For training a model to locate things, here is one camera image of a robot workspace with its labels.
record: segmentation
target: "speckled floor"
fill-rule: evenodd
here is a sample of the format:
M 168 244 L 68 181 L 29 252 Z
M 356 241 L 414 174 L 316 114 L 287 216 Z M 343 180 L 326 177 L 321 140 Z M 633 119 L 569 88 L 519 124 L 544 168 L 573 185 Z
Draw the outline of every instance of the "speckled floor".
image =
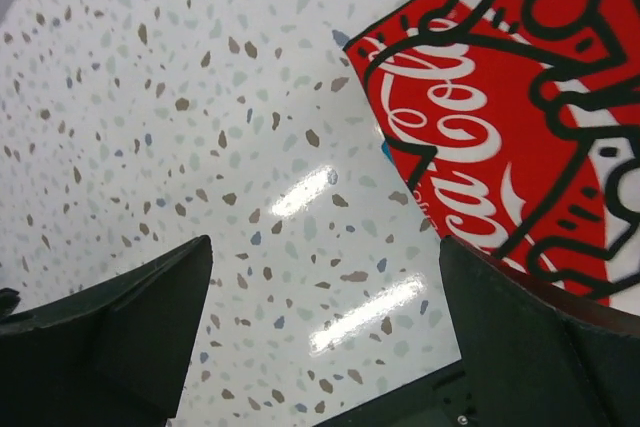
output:
M 209 234 L 174 426 L 314 425 L 456 360 L 437 239 L 340 48 L 403 1 L 16 0 L 0 284 L 33 307 Z

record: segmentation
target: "terrazzo floor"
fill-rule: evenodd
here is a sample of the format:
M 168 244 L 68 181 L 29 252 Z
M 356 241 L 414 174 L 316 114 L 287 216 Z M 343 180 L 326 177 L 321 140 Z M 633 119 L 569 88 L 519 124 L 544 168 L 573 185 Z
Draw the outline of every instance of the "terrazzo floor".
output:
M 404 1 L 16 0 L 0 285 L 26 309 L 210 235 L 173 426 L 315 425 L 457 360 L 437 238 L 341 50 Z

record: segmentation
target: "brown speck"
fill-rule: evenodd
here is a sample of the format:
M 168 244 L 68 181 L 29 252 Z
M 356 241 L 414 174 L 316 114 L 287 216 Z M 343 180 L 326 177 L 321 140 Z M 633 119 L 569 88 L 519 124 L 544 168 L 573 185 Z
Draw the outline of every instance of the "brown speck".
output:
M 207 197 L 207 193 L 204 191 L 204 189 L 196 190 L 196 196 L 204 202 L 209 202 L 209 197 Z
M 259 221 L 260 221 L 260 209 L 256 209 L 253 212 L 251 212 L 251 215 L 249 216 L 249 223 L 257 224 Z
M 238 274 L 238 286 L 241 289 L 247 289 L 249 287 L 247 281 L 244 279 L 244 277 L 242 277 L 242 274 Z
M 138 37 L 140 37 L 140 41 L 144 45 L 147 45 L 147 26 L 146 25 L 140 24 L 140 27 L 138 27 Z
M 258 56 L 258 49 L 256 49 L 256 46 L 253 45 L 253 43 L 251 41 L 246 42 L 244 44 L 244 51 L 252 59 L 255 59 Z
M 391 319 L 389 318 L 389 316 L 385 317 L 382 320 L 380 330 L 382 330 L 387 335 L 391 335 L 391 332 L 393 332 L 393 327 L 391 326 Z
M 360 372 L 358 372 L 355 369 L 349 369 L 347 370 L 347 375 L 351 377 L 353 380 L 355 380 L 357 383 L 362 385 L 362 376 L 360 375 Z
M 342 87 L 349 82 L 349 77 L 338 77 L 331 81 L 331 92 L 338 92 Z
M 249 405 L 253 410 L 260 410 L 260 404 L 253 400 L 251 397 L 248 397 Z
M 333 201 L 333 205 L 337 207 L 349 207 L 349 202 L 344 200 L 340 194 L 333 194 L 331 200 Z
M 271 396 L 276 399 L 276 402 L 278 402 L 279 404 L 284 402 L 284 395 L 282 395 L 282 392 L 280 392 L 279 390 L 273 389 L 271 391 Z
M 202 60 L 200 61 L 200 67 L 209 67 L 209 63 L 211 62 L 211 51 L 207 50 L 207 53 L 204 54 Z
M 237 199 L 238 197 L 233 192 L 222 196 L 222 200 L 228 205 L 235 205 Z
M 240 52 L 240 46 L 233 37 L 229 37 L 229 50 L 232 54 Z
M 183 112 L 189 108 L 189 101 L 184 97 L 180 97 L 176 100 L 176 110 Z
M 165 89 L 164 82 L 160 82 L 158 85 L 156 85 L 156 99 L 160 98 L 160 96 L 164 92 L 164 89 Z
M 356 270 L 349 275 L 341 275 L 340 280 L 345 282 L 365 282 L 369 278 L 369 274 L 362 270 Z
M 400 205 L 407 205 L 407 203 L 409 202 L 407 194 L 403 194 L 402 192 L 398 192 L 397 190 L 389 196 L 389 200 L 398 202 Z
M 227 148 L 227 135 L 224 133 L 224 130 L 221 130 L 218 134 L 218 145 L 223 149 Z
M 271 227 L 271 233 L 272 234 L 279 234 L 280 232 L 282 232 L 282 221 L 281 220 L 276 222 L 273 225 L 273 227 Z
M 276 130 L 280 125 L 280 114 L 278 112 L 274 112 L 273 114 L 271 114 L 271 117 L 273 117 L 273 124 L 271 124 L 271 130 Z
M 304 135 L 307 137 L 307 142 L 313 147 L 320 145 L 320 137 L 312 129 L 307 130 Z
M 328 394 L 333 394 L 333 385 L 327 379 L 320 379 L 320 388 Z

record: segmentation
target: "black object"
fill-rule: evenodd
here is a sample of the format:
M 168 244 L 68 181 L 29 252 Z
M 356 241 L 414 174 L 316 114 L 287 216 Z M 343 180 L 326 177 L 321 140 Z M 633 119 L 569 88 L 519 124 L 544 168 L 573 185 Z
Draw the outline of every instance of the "black object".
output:
M 640 425 L 640 318 L 453 237 L 440 268 L 479 425 Z
M 0 319 L 2 425 L 164 426 L 178 409 L 211 267 L 210 240 L 200 237 Z

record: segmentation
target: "black outline drawing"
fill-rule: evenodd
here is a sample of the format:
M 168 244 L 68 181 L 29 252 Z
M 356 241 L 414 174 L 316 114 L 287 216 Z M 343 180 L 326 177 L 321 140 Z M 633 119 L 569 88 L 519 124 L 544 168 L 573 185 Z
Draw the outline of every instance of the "black outline drawing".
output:
M 425 12 L 419 19 L 417 35 L 397 41 L 378 53 L 366 67 L 362 76 L 365 92 L 368 93 L 368 84 L 372 74 L 386 59 L 421 45 L 445 46 L 454 43 L 466 44 L 511 53 L 548 65 L 548 68 L 543 69 L 536 75 L 530 85 L 528 95 L 533 105 L 544 113 L 549 131 L 560 139 L 573 142 L 575 144 L 575 152 L 564 171 L 556 179 L 554 185 L 542 201 L 523 219 L 522 223 L 516 227 L 509 238 L 493 255 L 499 259 L 505 258 L 524 241 L 525 236 L 531 232 L 536 223 L 544 217 L 564 195 L 580 171 L 583 163 L 588 162 L 588 154 L 596 141 L 602 139 L 625 139 L 629 143 L 634 157 L 631 160 L 619 164 L 614 171 L 611 172 L 606 180 L 603 200 L 608 212 L 625 221 L 629 227 L 624 230 L 611 245 L 604 248 L 561 235 L 549 235 L 541 238 L 529 250 L 526 259 L 526 268 L 532 275 L 548 282 L 569 280 L 582 284 L 590 289 L 590 293 L 587 296 L 594 299 L 608 297 L 640 284 L 640 268 L 638 272 L 623 279 L 609 282 L 581 272 L 579 266 L 561 266 L 558 267 L 557 272 L 551 272 L 543 267 L 541 261 L 542 256 L 551 249 L 575 252 L 578 254 L 576 256 L 577 262 L 579 262 L 580 256 L 583 255 L 603 261 L 611 260 L 625 243 L 633 237 L 640 226 L 640 213 L 625 207 L 619 197 L 619 186 L 624 175 L 635 169 L 640 169 L 640 125 L 574 127 L 565 125 L 561 120 L 561 112 L 567 108 L 568 105 L 593 112 L 601 109 L 640 104 L 640 73 L 601 89 L 586 93 L 562 91 L 550 99 L 545 98 L 543 95 L 543 87 L 548 83 L 580 79 L 622 66 L 628 61 L 623 46 L 617 39 L 607 19 L 600 12 L 602 0 L 587 0 L 578 18 L 566 25 L 553 27 L 543 25 L 536 19 L 534 5 L 537 0 L 521 0 L 522 8 L 519 12 L 520 21 L 512 23 L 508 31 L 510 34 L 513 34 L 519 29 L 525 29 L 531 36 L 549 42 L 567 41 L 573 39 L 578 33 L 589 32 L 592 34 L 591 37 L 576 43 L 575 51 L 577 53 L 588 51 L 593 47 L 594 38 L 596 38 L 598 45 L 606 52 L 606 55 L 591 62 L 584 62 L 531 44 L 517 42 L 516 40 L 492 37 L 474 32 L 474 27 L 483 19 L 487 10 L 495 5 L 496 0 L 482 0 L 469 15 L 451 29 L 438 31 L 429 29 L 432 20 L 446 18 L 448 14 L 452 13 L 459 1 L 460 0 L 447 0 L 443 6 Z M 640 14 L 640 0 L 630 0 L 630 2 Z M 504 9 L 494 10 L 496 10 L 496 15 L 492 25 L 497 27 L 503 21 L 505 11 Z M 390 14 L 387 19 L 395 15 L 396 12 Z M 381 20 L 373 26 L 367 34 L 375 32 L 376 27 L 384 21 L 386 21 L 386 19 Z M 401 15 L 400 22 L 403 30 L 406 30 L 409 25 L 406 16 Z M 345 50 L 348 50 L 352 45 L 356 44 L 363 35 L 364 34 L 351 40 L 345 46 Z M 360 55 L 366 55 L 366 52 L 360 52 L 361 50 L 363 50 L 362 47 L 358 49 L 357 52 Z M 429 148 L 430 146 L 408 144 L 389 136 L 386 137 L 386 140 L 389 146 L 395 150 L 420 157 L 407 182 L 409 188 L 413 190 L 426 172 L 437 149 L 435 147 Z M 608 157 L 615 156 L 616 151 L 613 149 L 605 150 L 602 155 Z M 597 195 L 597 191 L 593 187 L 584 187 L 582 192 L 587 199 L 592 199 Z M 566 232 L 574 230 L 576 226 L 569 218 L 576 222 L 604 221 L 583 206 L 573 205 L 567 212 L 567 219 L 558 222 L 558 225 Z

